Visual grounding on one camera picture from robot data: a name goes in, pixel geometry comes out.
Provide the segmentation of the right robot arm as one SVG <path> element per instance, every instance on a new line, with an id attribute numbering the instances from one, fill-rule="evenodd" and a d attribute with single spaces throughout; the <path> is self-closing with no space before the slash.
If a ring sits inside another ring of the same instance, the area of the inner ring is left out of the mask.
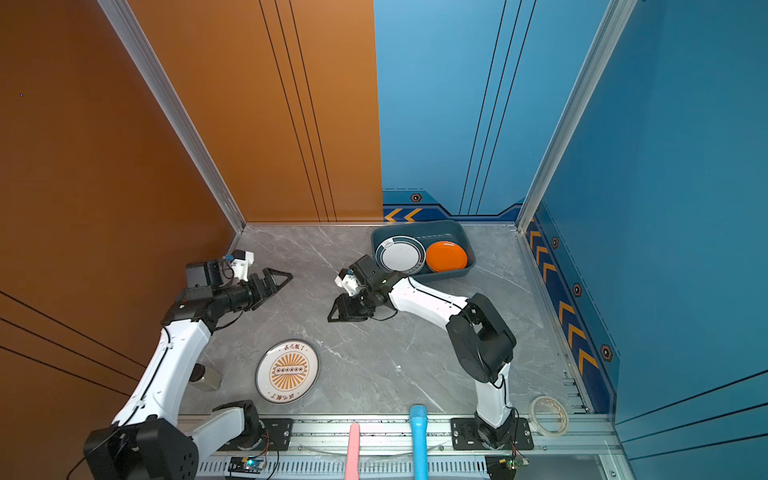
<path id="1" fill-rule="evenodd" d="M 500 449 L 511 441 L 518 413 L 509 399 L 509 376 L 517 340 L 488 297 L 444 293 L 401 272 L 385 271 L 368 255 L 340 270 L 335 284 L 344 292 L 334 300 L 330 322 L 366 321 L 387 307 L 444 330 L 459 364 L 475 382 L 480 442 Z"/>

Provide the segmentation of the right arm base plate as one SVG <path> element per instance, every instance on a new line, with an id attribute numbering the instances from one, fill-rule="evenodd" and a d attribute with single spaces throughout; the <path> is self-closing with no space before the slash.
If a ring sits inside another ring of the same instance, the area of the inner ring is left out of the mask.
<path id="1" fill-rule="evenodd" d="M 450 421 L 455 450 L 532 451 L 532 430 L 525 418 L 509 417 L 499 428 L 486 425 L 479 418 L 459 417 Z"/>

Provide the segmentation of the white plate green red rim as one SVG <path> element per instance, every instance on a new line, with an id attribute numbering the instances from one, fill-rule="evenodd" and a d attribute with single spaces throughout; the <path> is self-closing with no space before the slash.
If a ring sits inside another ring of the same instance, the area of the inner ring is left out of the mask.
<path id="1" fill-rule="evenodd" d="M 425 266 L 426 248 L 414 237 L 396 235 L 376 247 L 375 260 L 387 271 L 413 275 Z"/>

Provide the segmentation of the large orange sunburst plate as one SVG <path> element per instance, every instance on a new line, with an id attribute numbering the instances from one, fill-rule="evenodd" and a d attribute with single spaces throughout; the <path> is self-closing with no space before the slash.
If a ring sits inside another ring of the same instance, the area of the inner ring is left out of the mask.
<path id="1" fill-rule="evenodd" d="M 255 372 L 255 385 L 269 403 L 289 404 L 310 391 L 319 373 L 315 348 L 304 340 L 289 339 L 264 354 Z"/>

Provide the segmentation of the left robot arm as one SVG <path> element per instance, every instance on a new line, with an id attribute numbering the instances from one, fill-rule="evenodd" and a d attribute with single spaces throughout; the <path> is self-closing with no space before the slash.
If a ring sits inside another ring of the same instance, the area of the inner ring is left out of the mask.
<path id="1" fill-rule="evenodd" d="M 110 426 L 91 432 L 84 444 L 83 459 L 94 478 L 193 479 L 200 462 L 220 447 L 261 444 L 264 427 L 250 400 L 217 407 L 189 433 L 178 427 L 184 391 L 219 320 L 259 308 L 293 278 L 272 268 L 250 274 L 250 265 L 235 260 L 230 279 L 218 261 L 187 265 L 187 286 L 167 311 L 134 392 Z"/>

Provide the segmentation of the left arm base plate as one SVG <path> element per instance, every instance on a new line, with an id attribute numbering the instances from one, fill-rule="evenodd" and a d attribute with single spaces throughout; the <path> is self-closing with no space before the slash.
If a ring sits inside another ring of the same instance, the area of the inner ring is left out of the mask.
<path id="1" fill-rule="evenodd" d="M 251 440 L 231 440 L 218 449 L 219 452 L 255 452 L 264 450 L 287 451 L 293 433 L 292 418 L 261 418 L 260 436 Z"/>

